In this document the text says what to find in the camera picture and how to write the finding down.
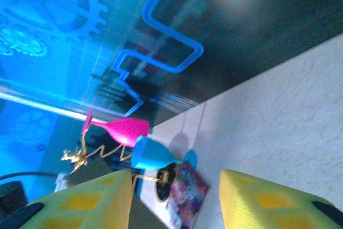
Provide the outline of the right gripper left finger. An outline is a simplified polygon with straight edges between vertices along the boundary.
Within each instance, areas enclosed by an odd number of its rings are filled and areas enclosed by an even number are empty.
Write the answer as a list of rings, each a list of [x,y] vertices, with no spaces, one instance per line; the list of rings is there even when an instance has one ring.
[[[132,177],[120,170],[37,199],[1,228],[128,228]]]

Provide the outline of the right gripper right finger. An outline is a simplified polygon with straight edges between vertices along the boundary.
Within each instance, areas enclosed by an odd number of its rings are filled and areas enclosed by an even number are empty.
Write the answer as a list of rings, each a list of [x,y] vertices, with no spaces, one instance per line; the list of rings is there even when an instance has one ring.
[[[342,211],[317,195],[249,174],[220,172],[225,228],[342,228]]]

